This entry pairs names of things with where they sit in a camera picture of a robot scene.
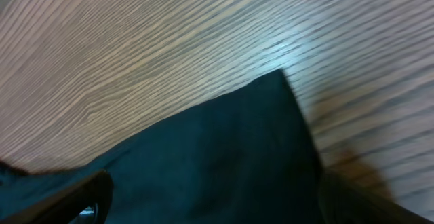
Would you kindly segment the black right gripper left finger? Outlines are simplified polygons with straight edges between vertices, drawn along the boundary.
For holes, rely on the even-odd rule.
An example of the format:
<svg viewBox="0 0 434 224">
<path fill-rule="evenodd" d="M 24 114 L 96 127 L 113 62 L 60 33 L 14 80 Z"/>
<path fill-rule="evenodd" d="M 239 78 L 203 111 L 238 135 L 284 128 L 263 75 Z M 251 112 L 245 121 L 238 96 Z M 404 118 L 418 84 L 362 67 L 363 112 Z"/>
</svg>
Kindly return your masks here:
<svg viewBox="0 0 434 224">
<path fill-rule="evenodd" d="M 102 170 L 2 219 L 1 224 L 104 224 L 112 198 L 113 180 Z"/>
</svg>

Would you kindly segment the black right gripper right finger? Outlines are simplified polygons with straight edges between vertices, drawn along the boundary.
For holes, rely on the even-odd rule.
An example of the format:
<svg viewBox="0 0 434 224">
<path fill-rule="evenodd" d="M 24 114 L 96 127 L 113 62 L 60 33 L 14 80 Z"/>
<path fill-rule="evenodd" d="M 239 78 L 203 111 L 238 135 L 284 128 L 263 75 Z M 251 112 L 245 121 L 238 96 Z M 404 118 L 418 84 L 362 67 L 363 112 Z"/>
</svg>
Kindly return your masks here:
<svg viewBox="0 0 434 224">
<path fill-rule="evenodd" d="M 321 176 L 318 200 L 327 224 L 433 224 L 334 172 Z"/>
</svg>

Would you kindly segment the black t-shirt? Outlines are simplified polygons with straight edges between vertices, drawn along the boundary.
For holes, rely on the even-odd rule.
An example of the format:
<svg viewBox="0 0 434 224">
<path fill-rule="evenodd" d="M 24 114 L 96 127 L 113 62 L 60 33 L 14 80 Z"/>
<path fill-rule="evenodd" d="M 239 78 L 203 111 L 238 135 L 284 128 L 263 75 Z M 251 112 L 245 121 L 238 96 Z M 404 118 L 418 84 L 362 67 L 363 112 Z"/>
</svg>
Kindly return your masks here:
<svg viewBox="0 0 434 224">
<path fill-rule="evenodd" d="M 321 223 L 321 164 L 285 75 L 276 70 L 168 117 L 87 165 L 1 175 L 1 216 L 104 170 L 108 223 Z"/>
</svg>

